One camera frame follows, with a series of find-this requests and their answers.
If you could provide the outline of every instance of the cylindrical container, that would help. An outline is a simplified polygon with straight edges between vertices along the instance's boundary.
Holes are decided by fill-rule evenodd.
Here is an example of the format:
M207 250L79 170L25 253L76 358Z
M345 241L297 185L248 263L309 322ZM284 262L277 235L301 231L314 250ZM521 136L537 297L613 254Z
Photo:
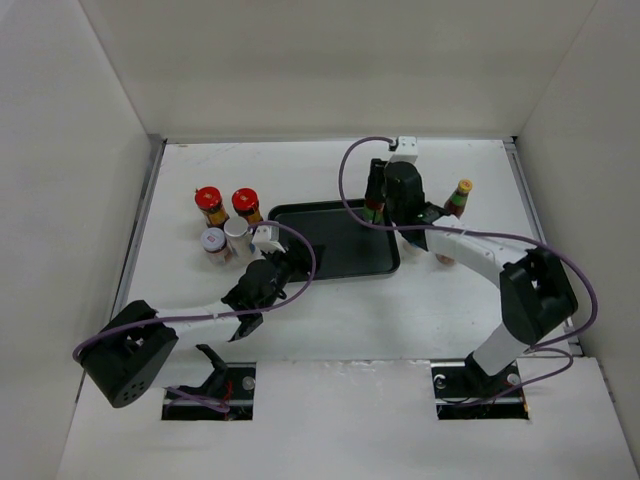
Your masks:
M469 192L472 188L473 183L471 183L471 180L467 180L466 178L460 180L458 182L458 188L455 189L449 199L445 202L444 209L452 215L460 218L467 206L467 197L469 196ZM444 265L453 265L456 263L453 258L445 257L444 255L436 255L436 258Z
M214 265L224 265L231 258L227 237L219 228L207 228L200 236L200 243Z
M202 187L196 190L196 205L204 215L209 228L222 228L229 215L222 205L222 195L216 187Z
M237 190L231 197L231 203L236 213L244 218L249 225L262 221L258 194L251 188Z
M251 243L253 236L249 233L249 224L242 217L233 217L224 224L224 234L229 241L233 254L243 261L253 260L256 247Z

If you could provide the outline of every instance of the sauce bottle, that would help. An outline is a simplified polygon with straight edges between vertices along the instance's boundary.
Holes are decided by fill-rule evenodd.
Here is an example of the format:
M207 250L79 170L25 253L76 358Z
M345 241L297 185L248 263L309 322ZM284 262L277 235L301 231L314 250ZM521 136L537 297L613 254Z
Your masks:
M260 202L255 190L246 187L236 190L231 197L231 203L236 213L244 218L249 225L262 221Z
M444 204L444 209L452 215L460 218L464 213L464 209L467 206L467 197L469 192L473 188L471 180L466 178L458 182L458 188L451 194L449 199ZM436 254L436 258L443 265L453 265L456 261L453 258L445 257L444 255Z
M196 190L196 205L204 215L207 227L222 228L229 218L222 205L222 195L216 187L202 187Z

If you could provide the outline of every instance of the red cap jar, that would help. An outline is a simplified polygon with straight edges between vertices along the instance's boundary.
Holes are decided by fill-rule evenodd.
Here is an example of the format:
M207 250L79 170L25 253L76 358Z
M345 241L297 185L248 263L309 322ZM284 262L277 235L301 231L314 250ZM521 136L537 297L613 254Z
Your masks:
M262 221L258 194L251 188L237 190L231 197L231 203L236 213L244 218L249 225Z
M221 228L229 219L222 205L222 195L216 187L202 187L196 190L196 205L204 215L209 228Z

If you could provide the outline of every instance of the plastic tray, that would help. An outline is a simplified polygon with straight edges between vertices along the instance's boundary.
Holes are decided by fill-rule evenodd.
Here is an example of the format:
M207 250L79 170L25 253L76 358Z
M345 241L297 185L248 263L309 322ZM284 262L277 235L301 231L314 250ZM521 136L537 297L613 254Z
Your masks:
M349 206L362 216L363 199L349 200ZM312 245L324 247L317 280L390 274L400 266L394 233L359 225L340 201L279 205L269 212L269 220L294 228ZM391 225L386 212L384 222ZM289 238L289 234L280 231L283 244ZM291 279L302 280L302 276Z

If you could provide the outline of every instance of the rectangular slot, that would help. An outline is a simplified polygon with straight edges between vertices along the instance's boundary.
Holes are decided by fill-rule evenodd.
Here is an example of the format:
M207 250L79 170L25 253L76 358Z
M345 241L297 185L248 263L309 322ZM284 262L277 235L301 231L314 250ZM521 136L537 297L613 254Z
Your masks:
M486 396L486 392L470 390L465 381L464 362L434 363L431 368L433 389L436 397L436 413L439 420L496 420L522 419L528 420L529 413L522 390L511 392L495 401L467 407L471 403ZM496 379L491 395L503 392L511 387L507 381L511 375L520 378L516 364L510 365Z
M228 413L216 412L204 407L197 402L190 400L180 400L179 402L166 407L177 397L173 393L165 393L162 402L162 420L180 421L241 421L253 419L253 397L256 388L256 365L255 363L230 363L224 385L212 395L214 398L222 399L229 405Z

